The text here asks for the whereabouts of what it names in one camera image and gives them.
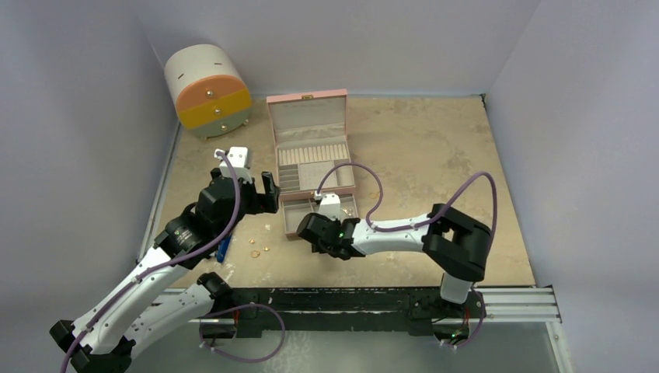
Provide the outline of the pink jewelry box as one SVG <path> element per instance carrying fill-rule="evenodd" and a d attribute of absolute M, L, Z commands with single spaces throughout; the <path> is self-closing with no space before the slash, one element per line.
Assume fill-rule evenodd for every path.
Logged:
<path fill-rule="evenodd" d="M 341 220 L 358 216 L 354 171 L 347 141 L 346 89 L 267 97 L 274 135 L 277 183 L 281 188 L 284 234 L 295 239 L 301 220 L 318 205 L 314 193 L 334 192 Z"/>

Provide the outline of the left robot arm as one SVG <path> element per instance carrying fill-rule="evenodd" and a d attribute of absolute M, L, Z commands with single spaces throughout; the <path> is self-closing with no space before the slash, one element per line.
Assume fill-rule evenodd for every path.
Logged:
<path fill-rule="evenodd" d="M 246 169 L 213 169 L 211 182 L 155 237 L 135 268 L 97 305 L 74 320 L 60 320 L 50 335 L 64 351 L 60 370 L 125 372 L 147 347 L 197 317 L 236 317 L 258 309 L 218 274 L 201 274 L 170 303 L 152 303 L 171 284 L 218 250 L 247 214 L 274 214 L 280 189 L 270 172 L 264 192 Z"/>

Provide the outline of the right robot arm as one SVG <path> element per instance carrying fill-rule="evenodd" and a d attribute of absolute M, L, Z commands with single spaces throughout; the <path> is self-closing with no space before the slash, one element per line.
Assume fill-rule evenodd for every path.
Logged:
<path fill-rule="evenodd" d="M 484 279 L 494 228 L 449 207 L 434 204 L 430 213 L 415 218 L 339 221 L 318 212 L 307 214 L 296 235 L 312 250 L 349 260 L 384 252 L 424 253 L 445 273 L 436 296 L 438 310 L 457 315 L 467 304 L 471 287 Z"/>

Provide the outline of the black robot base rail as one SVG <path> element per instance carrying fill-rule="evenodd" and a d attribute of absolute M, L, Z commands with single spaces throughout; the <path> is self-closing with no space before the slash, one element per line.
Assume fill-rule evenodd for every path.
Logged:
<path fill-rule="evenodd" d="M 196 283 L 209 291 L 211 313 L 232 322 L 239 338 L 265 331 L 405 332 L 462 342 L 471 322 L 483 316 L 483 296 L 470 291 L 465 303 L 440 296 L 438 287 L 233 288 L 216 273 Z"/>

